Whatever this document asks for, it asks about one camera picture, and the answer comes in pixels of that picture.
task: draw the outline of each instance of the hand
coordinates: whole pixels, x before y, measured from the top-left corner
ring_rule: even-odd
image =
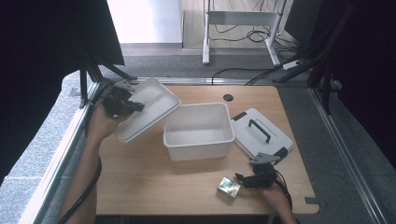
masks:
[[[285,186],[285,183],[278,175],[276,179]],[[295,224],[296,219],[294,214],[291,211],[289,206],[289,201],[285,196],[285,193],[282,191],[280,186],[276,183],[273,183],[268,188],[257,188],[259,193],[262,195],[265,201],[267,201],[274,210],[279,214],[280,219],[283,224]]]
[[[111,118],[103,105],[96,105],[93,109],[88,129],[88,138],[101,142],[109,137],[117,126],[128,119],[129,115]]]

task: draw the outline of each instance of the metal frame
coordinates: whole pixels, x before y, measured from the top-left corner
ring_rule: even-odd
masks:
[[[207,1],[205,12],[205,38],[203,48],[203,64],[209,64],[209,26],[218,25],[256,25],[271,26],[271,35],[265,39],[265,45],[270,53],[274,66],[280,66],[274,49],[274,40],[283,16],[286,0],[282,0],[277,12],[240,12],[240,11],[211,11],[210,0]]]

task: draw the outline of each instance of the wooden table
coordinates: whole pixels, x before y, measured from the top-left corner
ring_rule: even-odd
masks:
[[[299,148],[275,87],[167,86],[183,105],[224,102],[230,117],[254,107],[293,140],[288,157],[275,168],[285,177],[293,212],[314,214],[317,204]],[[224,94],[233,101],[225,102]],[[240,189],[233,202],[217,193],[220,180],[234,174],[253,175],[248,157],[233,144],[224,158],[171,161],[163,145],[163,122],[130,143],[112,135],[101,147],[102,175],[98,181],[98,215],[269,215],[274,211],[255,189]]]

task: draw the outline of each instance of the forearm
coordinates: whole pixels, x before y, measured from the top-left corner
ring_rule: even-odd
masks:
[[[71,180],[61,209],[61,216],[73,206],[83,192],[91,184],[99,164],[100,140],[88,137],[78,167]],[[67,223],[93,223],[96,215],[96,187],[84,200],[78,210],[68,219]]]

